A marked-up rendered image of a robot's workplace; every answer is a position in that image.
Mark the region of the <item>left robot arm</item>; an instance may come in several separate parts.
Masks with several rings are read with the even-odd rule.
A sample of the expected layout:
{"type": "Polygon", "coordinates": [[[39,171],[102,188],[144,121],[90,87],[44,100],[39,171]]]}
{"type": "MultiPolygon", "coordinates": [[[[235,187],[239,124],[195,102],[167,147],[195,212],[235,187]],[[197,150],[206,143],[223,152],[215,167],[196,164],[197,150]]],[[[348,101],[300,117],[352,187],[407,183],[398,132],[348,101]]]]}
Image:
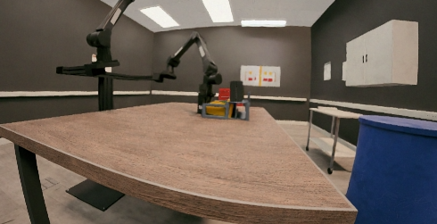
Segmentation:
{"type": "Polygon", "coordinates": [[[203,84],[199,84],[199,90],[201,95],[206,95],[207,93],[212,93],[212,85],[219,85],[222,82],[222,75],[218,73],[218,68],[214,61],[212,61],[209,51],[207,49],[206,41],[204,43],[204,37],[198,34],[193,30],[191,36],[186,40],[186,42],[180,47],[180,49],[175,53],[169,56],[167,59],[167,69],[165,71],[171,71],[169,73],[174,74],[174,68],[178,66],[181,62],[179,59],[181,56],[189,49],[189,47],[194,43],[197,44],[199,49],[202,65],[203,65],[203,73],[210,74],[203,76],[203,84]],[[170,58],[171,57],[171,58],[170,58]],[[175,61],[174,61],[175,60],[175,61]],[[211,65],[210,65],[211,64],[211,65]],[[172,67],[173,66],[173,67],[172,67]],[[214,71],[214,72],[213,72],[214,71]],[[211,84],[211,85],[208,85],[211,84]]]}

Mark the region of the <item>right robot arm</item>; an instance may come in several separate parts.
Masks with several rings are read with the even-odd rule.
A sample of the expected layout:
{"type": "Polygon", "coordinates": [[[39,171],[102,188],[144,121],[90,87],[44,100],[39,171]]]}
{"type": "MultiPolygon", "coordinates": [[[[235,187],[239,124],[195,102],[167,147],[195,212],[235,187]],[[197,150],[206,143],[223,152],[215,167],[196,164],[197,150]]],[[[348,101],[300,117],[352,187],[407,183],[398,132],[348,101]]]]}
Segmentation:
{"type": "Polygon", "coordinates": [[[111,54],[111,31],[117,21],[119,20],[120,16],[124,11],[127,9],[127,7],[134,3],[135,0],[119,0],[111,9],[111,11],[108,13],[106,18],[103,20],[100,26],[97,27],[97,29],[89,33],[87,35],[87,43],[96,48],[97,55],[96,62],[92,62],[92,64],[105,64],[105,63],[112,63],[112,62],[118,62],[118,60],[112,59],[111,54]],[[108,28],[108,29],[106,29],[108,28]],[[100,33],[98,33],[100,31],[100,33]]]}

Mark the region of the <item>grey shelf rack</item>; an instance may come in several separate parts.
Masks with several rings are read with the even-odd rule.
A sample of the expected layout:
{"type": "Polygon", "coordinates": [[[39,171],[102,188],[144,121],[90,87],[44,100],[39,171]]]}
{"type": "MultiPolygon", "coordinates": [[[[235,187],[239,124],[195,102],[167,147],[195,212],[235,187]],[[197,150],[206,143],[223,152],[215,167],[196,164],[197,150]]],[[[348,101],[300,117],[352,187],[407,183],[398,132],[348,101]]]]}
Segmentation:
{"type": "MultiPolygon", "coordinates": [[[[230,99],[230,98],[228,98],[228,99],[230,99]]],[[[250,99],[251,99],[251,92],[250,92],[250,98],[249,98],[249,92],[248,92],[247,99],[243,99],[243,102],[247,102],[247,103],[243,103],[243,102],[230,102],[230,101],[228,102],[226,100],[226,104],[205,104],[205,103],[203,103],[202,106],[199,105],[199,109],[202,109],[202,118],[220,119],[220,120],[228,120],[228,119],[230,119],[230,120],[247,120],[247,121],[249,121],[250,99]],[[244,100],[247,100],[247,101],[244,101],[244,100]],[[245,112],[238,112],[237,116],[236,116],[236,112],[237,112],[237,110],[236,110],[235,115],[232,115],[231,118],[228,118],[229,117],[229,103],[245,104],[245,112]],[[218,116],[218,115],[213,115],[213,114],[206,113],[206,106],[226,107],[225,116],[218,116]]]]}

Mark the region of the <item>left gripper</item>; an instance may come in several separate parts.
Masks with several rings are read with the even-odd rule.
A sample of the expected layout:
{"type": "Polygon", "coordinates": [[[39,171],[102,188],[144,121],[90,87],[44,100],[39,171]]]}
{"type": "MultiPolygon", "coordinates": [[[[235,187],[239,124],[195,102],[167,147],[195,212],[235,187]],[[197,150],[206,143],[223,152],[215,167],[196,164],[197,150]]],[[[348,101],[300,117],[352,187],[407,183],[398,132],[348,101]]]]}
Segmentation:
{"type": "Polygon", "coordinates": [[[198,93],[198,95],[202,97],[202,101],[203,102],[204,102],[204,98],[206,98],[204,103],[207,104],[208,100],[209,100],[209,103],[210,103],[211,98],[215,97],[216,93],[207,93],[206,95],[201,95],[200,93],[198,93]]]}

